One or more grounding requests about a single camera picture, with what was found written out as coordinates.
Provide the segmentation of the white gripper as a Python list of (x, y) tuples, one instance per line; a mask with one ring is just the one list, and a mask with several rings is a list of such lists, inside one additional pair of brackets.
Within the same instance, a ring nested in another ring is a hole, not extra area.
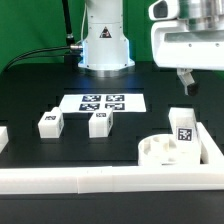
[(195, 96), (192, 69), (224, 70), (224, 0), (156, 0), (148, 13), (155, 63), (178, 68), (185, 94)]

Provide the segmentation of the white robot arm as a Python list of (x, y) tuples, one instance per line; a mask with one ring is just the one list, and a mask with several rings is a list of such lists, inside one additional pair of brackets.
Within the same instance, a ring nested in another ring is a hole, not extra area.
[[(79, 66), (101, 77), (134, 66), (123, 34), (123, 0), (85, 0), (85, 10)], [(148, 15), (153, 60), (177, 70), (187, 95), (198, 90), (194, 69), (224, 70), (224, 0), (156, 0)]]

